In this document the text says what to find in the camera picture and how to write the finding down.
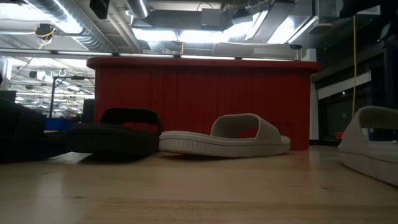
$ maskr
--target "black slide sandal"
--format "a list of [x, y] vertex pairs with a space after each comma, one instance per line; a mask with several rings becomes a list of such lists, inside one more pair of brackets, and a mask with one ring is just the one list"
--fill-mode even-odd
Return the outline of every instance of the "black slide sandal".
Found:
[[39, 161], [67, 153], [66, 132], [44, 129], [44, 115], [0, 98], [0, 162]]
[[[121, 126], [124, 123], [147, 123], [157, 127], [156, 133]], [[149, 156], [159, 151], [162, 133], [155, 111], [138, 108], [110, 108], [100, 123], [73, 125], [68, 130], [67, 149], [80, 153], [114, 152]]]

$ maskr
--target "red counter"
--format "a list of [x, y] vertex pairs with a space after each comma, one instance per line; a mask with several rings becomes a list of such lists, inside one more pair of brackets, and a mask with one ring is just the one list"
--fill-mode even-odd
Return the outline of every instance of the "red counter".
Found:
[[315, 62], [90, 58], [96, 70], [95, 120], [114, 106], [149, 108], [165, 131], [209, 134], [225, 114], [255, 113], [307, 150], [310, 75]]

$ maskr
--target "wooden floor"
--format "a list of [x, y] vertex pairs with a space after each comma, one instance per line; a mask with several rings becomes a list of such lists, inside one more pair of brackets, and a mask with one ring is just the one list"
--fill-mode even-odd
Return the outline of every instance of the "wooden floor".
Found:
[[398, 223], [398, 188], [342, 166], [332, 147], [87, 156], [0, 165], [0, 223]]

